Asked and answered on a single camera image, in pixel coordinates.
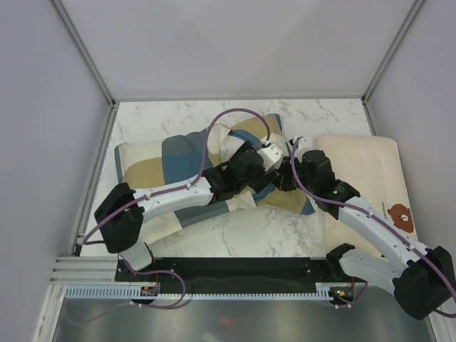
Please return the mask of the white pillow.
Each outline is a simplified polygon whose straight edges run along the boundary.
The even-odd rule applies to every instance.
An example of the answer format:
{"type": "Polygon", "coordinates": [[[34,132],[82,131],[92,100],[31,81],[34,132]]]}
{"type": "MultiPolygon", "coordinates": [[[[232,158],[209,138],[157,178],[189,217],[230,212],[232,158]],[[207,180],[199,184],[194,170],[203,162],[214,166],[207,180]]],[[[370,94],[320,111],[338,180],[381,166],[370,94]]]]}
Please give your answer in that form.
{"type": "Polygon", "coordinates": [[[261,149],[261,144],[267,138],[267,129],[262,122],[258,124],[237,124],[228,127],[215,124],[209,132],[207,152],[214,166],[228,161],[242,146],[245,140],[254,147],[261,149]]]}

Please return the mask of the blue beige checkered pillowcase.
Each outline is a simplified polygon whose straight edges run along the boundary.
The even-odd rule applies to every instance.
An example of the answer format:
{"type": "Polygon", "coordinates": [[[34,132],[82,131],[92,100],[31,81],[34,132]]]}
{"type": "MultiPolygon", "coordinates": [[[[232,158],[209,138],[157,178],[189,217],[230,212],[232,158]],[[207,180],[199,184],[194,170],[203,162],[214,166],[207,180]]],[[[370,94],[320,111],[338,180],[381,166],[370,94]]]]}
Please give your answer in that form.
{"type": "MultiPolygon", "coordinates": [[[[263,120],[253,117],[238,124],[258,124],[262,122],[271,138],[289,155],[281,118],[268,114],[263,120]]],[[[119,182],[126,182],[133,189],[152,188],[186,180],[195,176],[201,169],[214,167],[209,160],[206,131],[187,135],[175,135],[162,142],[123,143],[115,148],[115,165],[119,182]]],[[[284,192],[275,185],[269,185],[259,194],[244,190],[229,201],[206,207],[181,209],[164,214],[146,222],[140,238],[152,244],[164,237],[193,224],[199,224],[228,212],[250,211],[259,206],[278,207],[302,215],[315,212],[307,196],[301,190],[284,192]]]]}

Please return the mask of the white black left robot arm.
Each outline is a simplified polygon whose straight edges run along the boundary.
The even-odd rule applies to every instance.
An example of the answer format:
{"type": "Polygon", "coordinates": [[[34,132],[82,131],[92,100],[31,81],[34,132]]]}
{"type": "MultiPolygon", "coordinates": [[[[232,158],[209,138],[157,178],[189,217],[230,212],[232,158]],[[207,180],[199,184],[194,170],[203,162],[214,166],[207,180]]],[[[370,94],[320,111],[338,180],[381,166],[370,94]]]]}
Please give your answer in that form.
{"type": "Polygon", "coordinates": [[[150,189],[120,183],[95,211],[96,227],[108,252],[118,254],[139,280],[148,281],[156,265],[148,245],[140,240],[146,222],[177,210],[226,202],[244,190],[261,192],[277,178],[283,156],[276,143],[258,150],[246,141],[228,161],[187,180],[150,189]]]}

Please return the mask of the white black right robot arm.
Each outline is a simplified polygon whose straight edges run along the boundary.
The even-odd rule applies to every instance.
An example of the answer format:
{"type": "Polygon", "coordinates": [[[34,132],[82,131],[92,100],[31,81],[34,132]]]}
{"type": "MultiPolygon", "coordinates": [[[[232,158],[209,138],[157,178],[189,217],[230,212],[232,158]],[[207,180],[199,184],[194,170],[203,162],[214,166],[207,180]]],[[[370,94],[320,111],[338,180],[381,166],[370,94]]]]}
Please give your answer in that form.
{"type": "Polygon", "coordinates": [[[380,252],[380,257],[373,257],[342,244],[341,255],[326,262],[330,279],[342,281],[353,276],[367,281],[392,294],[402,310],[417,320],[432,312],[455,317],[439,309],[455,298],[455,270],[446,249],[431,249],[391,224],[358,190],[336,178],[323,151],[294,145],[282,167],[288,190],[304,191],[321,211],[353,229],[380,252]]]}

